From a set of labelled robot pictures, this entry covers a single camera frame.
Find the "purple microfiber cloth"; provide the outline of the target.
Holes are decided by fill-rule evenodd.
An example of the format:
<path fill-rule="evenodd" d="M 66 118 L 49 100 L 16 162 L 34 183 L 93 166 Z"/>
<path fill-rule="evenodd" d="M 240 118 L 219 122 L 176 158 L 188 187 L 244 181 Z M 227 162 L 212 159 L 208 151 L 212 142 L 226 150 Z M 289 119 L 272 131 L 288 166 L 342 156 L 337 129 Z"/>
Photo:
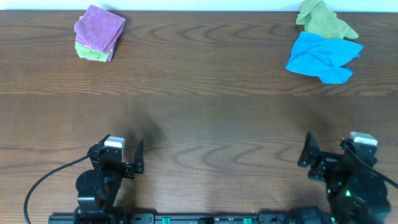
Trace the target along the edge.
<path fill-rule="evenodd" d="M 76 41 L 107 54 L 123 31 L 125 18 L 90 5 L 74 25 Z"/>

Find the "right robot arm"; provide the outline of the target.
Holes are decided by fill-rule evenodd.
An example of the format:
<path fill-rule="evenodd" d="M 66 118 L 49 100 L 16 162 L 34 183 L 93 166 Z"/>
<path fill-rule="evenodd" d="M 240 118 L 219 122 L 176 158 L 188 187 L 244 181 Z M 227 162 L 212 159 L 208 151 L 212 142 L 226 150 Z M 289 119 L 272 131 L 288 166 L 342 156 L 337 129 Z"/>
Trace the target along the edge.
<path fill-rule="evenodd" d="M 343 154 L 322 151 L 308 132 L 297 164 L 310 168 L 309 179 L 325 183 L 332 223 L 383 223 L 391 212 L 386 184 L 396 188 L 397 182 L 374 169 L 376 138 L 352 131 L 339 148 Z"/>

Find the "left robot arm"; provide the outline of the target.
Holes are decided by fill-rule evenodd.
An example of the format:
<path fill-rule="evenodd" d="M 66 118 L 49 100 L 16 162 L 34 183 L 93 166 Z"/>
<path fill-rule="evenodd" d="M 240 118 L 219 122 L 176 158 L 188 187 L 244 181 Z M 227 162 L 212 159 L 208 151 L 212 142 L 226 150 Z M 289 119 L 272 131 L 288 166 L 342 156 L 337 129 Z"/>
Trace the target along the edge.
<path fill-rule="evenodd" d="M 140 140 L 133 162 L 124 162 L 125 139 L 107 135 L 87 152 L 93 166 L 76 180 L 78 208 L 74 223 L 129 223 L 130 218 L 114 207 L 123 179 L 144 173 L 144 141 Z"/>

